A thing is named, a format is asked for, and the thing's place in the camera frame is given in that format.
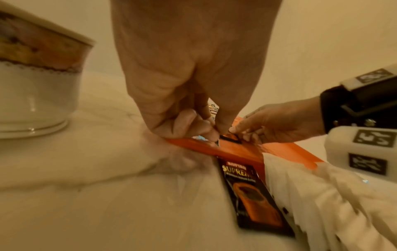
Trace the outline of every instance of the marble table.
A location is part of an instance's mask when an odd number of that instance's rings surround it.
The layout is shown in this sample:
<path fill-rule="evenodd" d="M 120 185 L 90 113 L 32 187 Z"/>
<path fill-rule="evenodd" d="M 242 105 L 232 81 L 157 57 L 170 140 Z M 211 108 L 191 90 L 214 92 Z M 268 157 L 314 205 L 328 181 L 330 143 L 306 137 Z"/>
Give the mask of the marble table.
<path fill-rule="evenodd" d="M 64 130 L 0 141 L 0 250 L 306 250 L 237 227 L 213 159 L 150 134 L 123 78 L 85 72 Z"/>

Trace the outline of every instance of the cup rim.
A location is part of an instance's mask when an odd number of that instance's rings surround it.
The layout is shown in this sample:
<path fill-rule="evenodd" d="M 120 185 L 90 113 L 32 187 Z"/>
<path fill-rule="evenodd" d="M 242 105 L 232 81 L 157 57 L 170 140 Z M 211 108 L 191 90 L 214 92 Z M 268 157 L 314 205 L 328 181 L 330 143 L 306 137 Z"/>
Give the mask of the cup rim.
<path fill-rule="evenodd" d="M 69 30 L 67 28 L 64 28 L 60 25 L 57 25 L 51 21 L 45 20 L 41 17 L 38 17 L 32 13 L 29 13 L 21 8 L 18 8 L 16 6 L 13 6 L 12 4 L 9 4 L 7 2 L 4 2 L 3 0 L 0 0 L 0 12 L 5 12 L 11 15 L 14 15 L 18 18 L 21 18 L 23 20 L 26 20 L 28 22 L 31 22 L 33 24 L 36 24 L 38 26 L 41 26 L 45 29 L 48 29 L 50 31 L 59 33 L 61 35 L 70 37 L 74 40 L 77 40 L 81 43 L 85 43 L 89 46 L 94 46 L 95 41 L 89 37 L 86 37 L 84 35 L 81 35 L 77 32 L 74 32 L 72 30 Z"/>

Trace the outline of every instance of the ceramic cup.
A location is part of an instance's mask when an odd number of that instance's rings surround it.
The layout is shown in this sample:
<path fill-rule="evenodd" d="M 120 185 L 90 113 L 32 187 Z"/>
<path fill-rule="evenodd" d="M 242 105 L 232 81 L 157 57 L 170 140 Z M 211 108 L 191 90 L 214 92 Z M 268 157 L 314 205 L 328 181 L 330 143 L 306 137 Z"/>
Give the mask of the ceramic cup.
<path fill-rule="evenodd" d="M 0 1 L 0 139 L 67 125 L 94 42 Z"/>

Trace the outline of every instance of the human hand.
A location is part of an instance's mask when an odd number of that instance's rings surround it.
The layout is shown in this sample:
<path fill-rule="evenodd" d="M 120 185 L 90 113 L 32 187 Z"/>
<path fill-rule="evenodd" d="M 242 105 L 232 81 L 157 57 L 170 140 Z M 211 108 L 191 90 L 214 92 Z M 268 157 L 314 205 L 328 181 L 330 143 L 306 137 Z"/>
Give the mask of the human hand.
<path fill-rule="evenodd" d="M 320 97 L 264 105 L 230 128 L 230 132 L 256 144 L 296 142 L 324 135 Z"/>
<path fill-rule="evenodd" d="M 216 141 L 249 101 L 281 0 L 112 0 L 129 95 L 165 138 Z M 220 108 L 215 127 L 208 98 Z"/>

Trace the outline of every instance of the kopiko packet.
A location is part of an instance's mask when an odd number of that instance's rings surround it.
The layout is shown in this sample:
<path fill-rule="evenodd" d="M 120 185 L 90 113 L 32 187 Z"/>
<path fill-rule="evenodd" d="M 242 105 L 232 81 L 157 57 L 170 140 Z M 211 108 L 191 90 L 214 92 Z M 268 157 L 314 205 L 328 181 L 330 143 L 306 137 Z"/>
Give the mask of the kopiko packet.
<path fill-rule="evenodd" d="M 240 228 L 295 236 L 252 166 L 223 158 L 218 163 Z"/>

